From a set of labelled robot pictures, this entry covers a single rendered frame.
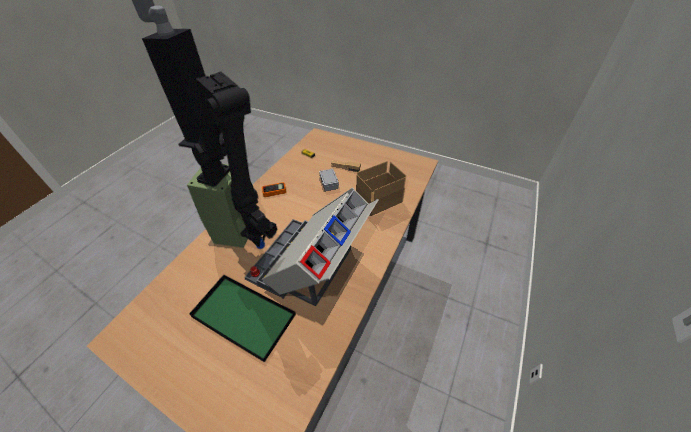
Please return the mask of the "red rectangular frame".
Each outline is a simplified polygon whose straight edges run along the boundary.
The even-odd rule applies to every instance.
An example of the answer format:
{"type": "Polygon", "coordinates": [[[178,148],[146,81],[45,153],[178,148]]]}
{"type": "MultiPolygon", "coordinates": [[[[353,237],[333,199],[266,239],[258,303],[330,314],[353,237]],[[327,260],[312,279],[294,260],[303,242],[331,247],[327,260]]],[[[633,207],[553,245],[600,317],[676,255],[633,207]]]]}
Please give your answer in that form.
{"type": "Polygon", "coordinates": [[[331,262],[330,262],[328,259],[326,259],[326,258],[325,258],[315,247],[313,247],[313,246],[311,246],[311,247],[309,248],[309,250],[308,250],[307,253],[304,255],[304,257],[301,259],[300,262],[301,262],[308,270],[310,270],[317,278],[319,278],[319,279],[321,279],[321,277],[323,276],[323,274],[325,273],[325,271],[327,270],[327,268],[328,268],[329,265],[331,264],[331,262]],[[323,267],[323,269],[321,270],[321,272],[319,273],[319,275],[318,275],[312,268],[310,268],[310,267],[305,263],[306,259],[309,257],[309,255],[311,254],[311,252],[312,252],[313,250],[314,250],[322,259],[324,259],[324,260],[327,262],[327,263],[325,264],[325,266],[323,267]]]}

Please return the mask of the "blue square band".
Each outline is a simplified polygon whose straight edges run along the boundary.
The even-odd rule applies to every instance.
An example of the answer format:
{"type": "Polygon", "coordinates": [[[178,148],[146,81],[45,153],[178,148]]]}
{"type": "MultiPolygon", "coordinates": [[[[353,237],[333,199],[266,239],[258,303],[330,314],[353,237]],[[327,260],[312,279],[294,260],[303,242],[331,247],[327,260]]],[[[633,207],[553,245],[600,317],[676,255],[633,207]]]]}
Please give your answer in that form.
{"type": "Polygon", "coordinates": [[[349,229],[348,229],[348,228],[347,228],[347,227],[346,227],[346,226],[345,226],[335,215],[333,215],[333,217],[331,218],[331,220],[330,220],[330,221],[328,222],[328,224],[325,226],[324,230],[325,230],[332,238],[334,238],[341,246],[343,245],[343,243],[345,242],[345,240],[347,239],[347,237],[348,237],[349,234],[351,233],[351,231],[350,231],[350,230],[349,230],[349,229]],[[339,241],[339,240],[328,230],[329,227],[331,226],[331,224],[334,222],[334,220],[336,220],[336,221],[347,231],[346,234],[344,235],[344,237],[342,238],[341,241],[339,241]]]}

